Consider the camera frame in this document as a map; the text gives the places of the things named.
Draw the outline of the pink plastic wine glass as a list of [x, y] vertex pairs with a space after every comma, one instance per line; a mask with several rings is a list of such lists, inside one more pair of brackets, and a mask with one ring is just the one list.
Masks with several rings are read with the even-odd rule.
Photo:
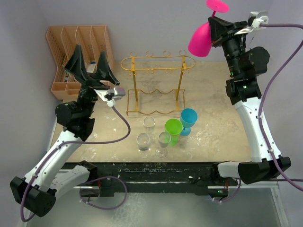
[[[229, 6], [222, 0], [207, 0], [206, 6], [213, 11], [211, 17], [214, 17], [216, 12], [226, 13], [229, 11]], [[192, 35], [188, 44], [189, 52], [196, 57], [208, 56], [211, 46], [211, 28], [209, 22], [202, 24]]]

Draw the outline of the blue plastic wine glass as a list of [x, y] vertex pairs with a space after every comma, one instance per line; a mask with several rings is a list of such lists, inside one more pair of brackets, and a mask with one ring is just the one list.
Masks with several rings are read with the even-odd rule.
[[192, 108], [185, 108], [180, 115], [180, 121], [183, 125], [181, 136], [188, 136], [191, 133], [191, 127], [195, 125], [198, 120], [197, 112]]

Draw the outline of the green plastic wine glass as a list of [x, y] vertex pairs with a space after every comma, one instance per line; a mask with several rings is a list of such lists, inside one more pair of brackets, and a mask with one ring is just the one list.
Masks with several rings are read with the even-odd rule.
[[180, 120], [172, 118], [166, 121], [165, 131], [170, 134], [171, 141], [170, 145], [174, 146], [178, 142], [178, 138], [183, 130], [183, 125]]

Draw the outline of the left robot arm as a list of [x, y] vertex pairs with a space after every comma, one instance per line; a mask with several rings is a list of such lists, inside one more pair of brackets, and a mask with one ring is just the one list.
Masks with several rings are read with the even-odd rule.
[[20, 204], [24, 222], [31, 219], [24, 216], [24, 209], [43, 217], [56, 200], [74, 186], [96, 183], [98, 168], [87, 161], [80, 162], [63, 177], [55, 177], [74, 151], [87, 143], [95, 123], [91, 116], [97, 100], [101, 99], [114, 108], [116, 100], [125, 95], [124, 90], [118, 87], [120, 82], [113, 75], [105, 52], [100, 53], [96, 72], [87, 72], [78, 44], [64, 69], [80, 83], [80, 91], [76, 101], [59, 104], [55, 109], [57, 123], [63, 126], [63, 131], [31, 171], [22, 178], [14, 177], [9, 184], [15, 201]]

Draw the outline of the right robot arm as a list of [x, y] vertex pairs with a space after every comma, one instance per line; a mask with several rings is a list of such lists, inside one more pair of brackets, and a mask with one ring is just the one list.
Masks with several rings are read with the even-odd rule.
[[260, 46], [246, 50], [246, 34], [241, 32], [246, 21], [232, 23], [213, 16], [208, 22], [211, 45], [222, 47], [229, 67], [226, 93], [244, 126], [251, 158], [249, 162], [218, 163], [210, 174], [211, 181], [221, 185], [230, 177], [251, 184], [278, 177], [291, 166], [291, 160], [282, 156], [273, 140], [260, 106], [264, 94], [257, 82], [257, 76], [267, 72], [270, 54]]

